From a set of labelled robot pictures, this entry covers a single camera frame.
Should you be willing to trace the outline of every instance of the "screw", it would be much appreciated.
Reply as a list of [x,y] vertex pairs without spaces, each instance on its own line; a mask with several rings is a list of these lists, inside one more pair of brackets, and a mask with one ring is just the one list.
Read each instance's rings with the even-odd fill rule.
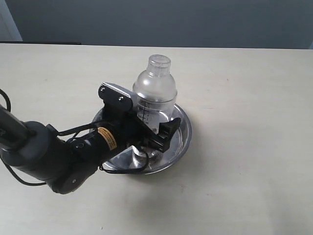
[[78,143],[78,145],[76,145],[76,148],[83,148],[84,147],[84,143]]

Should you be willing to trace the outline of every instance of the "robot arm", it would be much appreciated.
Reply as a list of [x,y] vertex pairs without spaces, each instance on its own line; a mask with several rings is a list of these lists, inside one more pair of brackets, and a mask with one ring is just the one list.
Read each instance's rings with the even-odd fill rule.
[[[160,123],[159,133],[155,134],[137,117],[134,93],[109,83],[102,84],[98,93],[104,102],[102,119],[63,132],[35,121],[21,122],[9,108],[0,105],[0,154],[11,173],[12,166],[44,181],[37,185],[47,184],[54,192],[67,194],[79,188],[98,168],[104,170],[104,162],[131,145],[160,152],[169,148],[180,118]],[[83,130],[89,133],[77,137]],[[67,141],[58,138],[71,134],[74,136]],[[148,159],[147,155],[142,168],[107,172],[137,173],[148,165]]]

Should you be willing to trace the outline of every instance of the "tabletop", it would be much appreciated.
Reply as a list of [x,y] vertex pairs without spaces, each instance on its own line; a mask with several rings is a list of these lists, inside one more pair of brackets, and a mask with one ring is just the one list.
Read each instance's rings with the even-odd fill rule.
[[152,54],[172,59],[187,153],[67,195],[0,164],[0,234],[313,234],[312,50],[2,44],[0,87],[19,119],[65,130],[92,120],[102,82],[131,89]]

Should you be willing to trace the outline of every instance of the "gray wall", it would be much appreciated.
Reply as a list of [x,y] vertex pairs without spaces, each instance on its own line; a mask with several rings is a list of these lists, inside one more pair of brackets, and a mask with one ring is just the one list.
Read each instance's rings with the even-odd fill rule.
[[313,0],[6,0],[25,41],[308,48]]

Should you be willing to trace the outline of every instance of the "white table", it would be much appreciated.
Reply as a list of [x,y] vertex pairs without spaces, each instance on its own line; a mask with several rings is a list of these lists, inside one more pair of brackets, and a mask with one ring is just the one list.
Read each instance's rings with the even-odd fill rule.
[[154,175],[99,171],[68,195],[0,164],[0,234],[313,234],[312,50],[6,44],[0,87],[16,117],[65,130],[92,120],[101,82],[131,89],[155,53],[192,121],[186,155]]

